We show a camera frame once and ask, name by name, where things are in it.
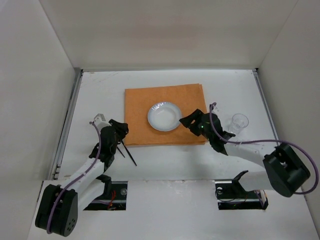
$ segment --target glass cup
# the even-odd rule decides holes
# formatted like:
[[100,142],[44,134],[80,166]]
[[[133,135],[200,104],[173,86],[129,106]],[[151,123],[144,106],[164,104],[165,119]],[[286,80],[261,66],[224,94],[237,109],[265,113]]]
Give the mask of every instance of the glass cup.
[[248,125],[249,125],[248,118],[241,113],[237,113],[232,117],[231,124],[229,126],[229,132],[233,134],[239,134]]

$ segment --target white plate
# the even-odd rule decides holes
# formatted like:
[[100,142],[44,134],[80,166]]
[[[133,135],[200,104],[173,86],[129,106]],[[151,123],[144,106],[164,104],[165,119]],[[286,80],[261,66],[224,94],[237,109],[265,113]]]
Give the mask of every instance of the white plate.
[[168,101],[153,105],[148,112],[148,122],[151,127],[162,132],[177,128],[181,118],[182,114],[179,107]]

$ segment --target white tabletop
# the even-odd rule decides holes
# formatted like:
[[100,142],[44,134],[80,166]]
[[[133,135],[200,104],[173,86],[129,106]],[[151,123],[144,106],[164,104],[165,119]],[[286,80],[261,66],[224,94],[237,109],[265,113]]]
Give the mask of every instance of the white tabletop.
[[[218,117],[226,129],[231,117],[242,113],[248,127],[239,137],[247,140],[273,139],[274,134],[251,70],[179,69],[148,71],[85,72],[62,160],[59,179],[72,175],[87,160],[98,141],[89,125],[102,113],[106,119],[124,121],[125,89],[202,84],[209,104],[217,102]],[[137,166],[128,155],[119,152],[106,174],[113,181],[127,180],[199,180],[233,178],[243,170],[262,168],[241,158],[215,152],[209,145],[128,147]]]
[[211,180],[129,181],[125,211],[83,211],[67,238],[37,228],[35,214],[28,240],[318,239],[304,196],[266,191],[266,211],[218,210],[214,187]]

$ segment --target purple cable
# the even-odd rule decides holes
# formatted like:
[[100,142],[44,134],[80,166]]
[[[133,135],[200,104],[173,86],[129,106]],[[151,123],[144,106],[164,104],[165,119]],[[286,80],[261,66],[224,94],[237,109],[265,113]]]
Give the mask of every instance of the purple cable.
[[240,145],[240,144],[256,144],[256,143],[282,143],[282,144],[288,144],[288,145],[291,145],[292,147],[295,147],[296,149],[301,151],[309,159],[310,163],[312,164],[314,172],[315,172],[315,181],[314,181],[313,186],[308,191],[295,192],[294,194],[297,194],[297,195],[309,194],[309,193],[313,192],[316,189],[316,187],[318,186],[318,183],[319,183],[319,171],[318,171],[318,168],[317,168],[317,165],[316,165],[315,161],[312,159],[312,157],[304,149],[302,149],[300,146],[296,145],[295,143],[292,143],[292,142],[289,142],[289,141],[285,141],[285,140],[263,139],[263,140],[240,141],[240,142],[239,141],[226,140],[217,132],[217,130],[216,130],[215,126],[214,126],[214,122],[212,120],[211,113],[212,113],[215,105],[217,105],[216,102],[210,104],[210,106],[209,106],[210,124],[211,124],[212,130],[214,131],[214,133],[222,141],[224,141],[227,144],[238,144],[238,145]]
[[96,154],[96,157],[93,161],[93,163],[90,165],[90,167],[88,167],[87,170],[85,170],[85,172],[83,174],[81,174],[80,176],[78,176],[76,179],[74,179],[73,181],[71,181],[67,186],[65,186],[64,189],[61,190],[61,192],[59,193],[59,195],[56,197],[56,200],[51,208],[51,212],[50,212],[50,215],[49,215],[49,219],[48,219],[48,222],[46,224],[46,233],[47,234],[51,234],[51,231],[50,231],[50,227],[51,227],[51,222],[52,222],[52,218],[53,218],[53,215],[54,215],[54,212],[55,212],[55,209],[61,199],[61,196],[64,194],[64,192],[71,186],[73,185],[74,183],[76,183],[77,181],[79,181],[81,178],[83,178],[93,167],[94,165],[96,164],[96,162],[98,161],[98,157],[100,155],[100,151],[101,151],[101,136],[100,136],[100,132],[99,132],[99,129],[97,128],[97,126],[95,125],[94,122],[89,122],[89,124],[91,124],[92,126],[94,126],[97,134],[98,134],[98,137],[99,137],[99,148],[98,148],[98,152]]
[[92,204],[105,204],[105,205],[110,204],[110,202],[105,202],[105,201],[101,201],[101,200],[93,200],[91,203]]

